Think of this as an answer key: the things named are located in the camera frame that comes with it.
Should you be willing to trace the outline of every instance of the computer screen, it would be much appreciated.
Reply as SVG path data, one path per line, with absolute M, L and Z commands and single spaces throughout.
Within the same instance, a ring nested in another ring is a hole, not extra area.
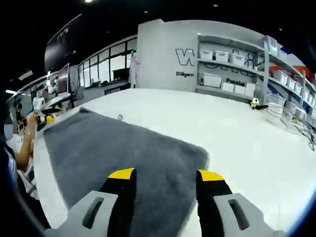
M 58 73 L 58 94 L 68 93 L 69 64 Z

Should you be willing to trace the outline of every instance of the yellow object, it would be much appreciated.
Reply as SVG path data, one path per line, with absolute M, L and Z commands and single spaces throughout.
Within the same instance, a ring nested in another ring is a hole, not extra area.
M 46 122 L 54 122 L 54 119 L 52 116 L 47 116 L 46 117 Z
M 121 170 L 115 171 L 112 174 L 110 174 L 108 178 L 112 178 L 112 179 L 130 179 L 130 175 L 131 175 L 133 170 L 134 170 L 134 168 L 121 169 Z
M 202 175 L 202 181 L 218 181 L 218 180 L 224 180 L 222 176 L 220 176 L 217 173 L 210 172 L 207 170 L 199 169 L 199 172 Z

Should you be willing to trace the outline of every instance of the shelf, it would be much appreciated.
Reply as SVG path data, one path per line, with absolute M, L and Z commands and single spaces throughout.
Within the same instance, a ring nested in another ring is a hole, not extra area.
M 291 74 L 299 77 L 299 79 L 301 79 L 302 82 L 303 82 L 303 80 L 305 80 L 306 85 L 309 86 L 309 88 L 311 88 L 313 92 L 316 92 L 316 88 L 313 86 L 313 84 L 311 84 L 311 82 L 309 80 L 304 78 L 303 75 L 298 70 L 296 70 L 294 67 L 288 65 L 286 62 L 284 62 L 280 58 L 275 57 L 275 56 L 273 56 L 271 54 L 269 54 L 269 59 L 270 59 L 271 62 L 277 64 L 278 66 L 280 66 L 282 68 L 284 68 L 286 71 L 288 71 Z
M 316 92 L 316 87 L 307 79 L 305 79 L 306 81 L 306 85 L 308 85 L 311 89 L 312 89 L 312 92 Z
M 279 84 L 280 86 L 282 86 L 286 91 L 288 92 L 291 92 L 292 94 L 296 95 L 298 98 L 302 98 L 300 95 L 296 94 L 293 90 L 291 90 L 289 87 L 287 87 L 286 85 L 282 84 L 281 82 L 279 82 L 278 80 L 272 78 L 272 77 L 269 77 L 269 80 L 270 81 L 273 81 L 274 83 L 276 84 Z
M 210 42 L 210 43 L 216 43 L 221 44 L 224 46 L 239 48 L 248 52 L 252 53 L 258 53 L 260 51 L 264 52 L 264 48 L 255 45 L 253 43 L 245 42 L 239 39 L 229 38 L 229 37 L 223 37 L 223 36 L 209 36 L 209 35 L 197 35 L 198 40 L 200 42 Z
M 197 61 L 201 62 L 201 63 L 217 64 L 217 65 L 222 65 L 222 66 L 226 66 L 226 67 L 230 67 L 230 68 L 236 68 L 236 69 L 240 69 L 240 70 L 243 70 L 246 72 L 250 72 L 250 73 L 262 76 L 262 77 L 264 76 L 263 72 L 259 72 L 257 70 L 252 69 L 252 68 L 247 68 L 247 67 L 239 66 L 236 64 L 232 64 L 232 63 L 224 63 L 224 62 L 219 62 L 216 60 L 206 60 L 206 59 L 200 59 L 200 58 L 198 58 Z
M 196 89 L 218 92 L 218 93 L 230 95 L 230 96 L 233 96 L 233 97 L 236 97 L 236 98 L 247 99 L 247 100 L 250 100 L 250 101 L 252 101 L 252 99 L 253 99 L 253 97 L 251 97 L 251 96 L 247 96 L 247 95 L 244 95 L 244 94 L 238 94 L 238 93 L 234 93 L 234 92 L 230 92 L 230 91 L 225 91 L 225 90 L 222 90 L 220 88 L 216 88 L 216 87 L 212 87 L 212 86 L 196 85 Z

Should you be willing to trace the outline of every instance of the person's arm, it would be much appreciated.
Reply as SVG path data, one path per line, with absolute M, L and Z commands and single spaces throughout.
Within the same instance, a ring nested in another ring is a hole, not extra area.
M 18 169 L 23 170 L 29 164 L 31 141 L 32 138 L 30 136 L 24 136 L 20 152 L 14 152 L 15 162 Z
M 15 162 L 18 169 L 25 169 L 29 164 L 30 153 L 31 153 L 31 143 L 32 143 L 32 134 L 34 132 L 35 125 L 37 124 L 37 114 L 31 115 L 26 131 L 23 138 L 22 147 L 20 152 L 14 153 Z

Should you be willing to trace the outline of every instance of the desk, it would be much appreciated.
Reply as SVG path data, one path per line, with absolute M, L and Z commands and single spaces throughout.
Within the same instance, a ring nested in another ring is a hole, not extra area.
M 208 169 L 224 176 L 234 193 L 261 209 L 273 229 L 289 230 L 315 190 L 316 154 L 307 139 L 271 125 L 247 104 L 197 93 L 128 89 L 81 106 L 112 118 L 121 114 L 127 123 L 203 147 L 210 157 Z M 57 228 L 68 210 L 55 182 L 43 130 L 35 138 L 35 178 L 47 219 Z M 181 236 L 201 236 L 196 204 Z

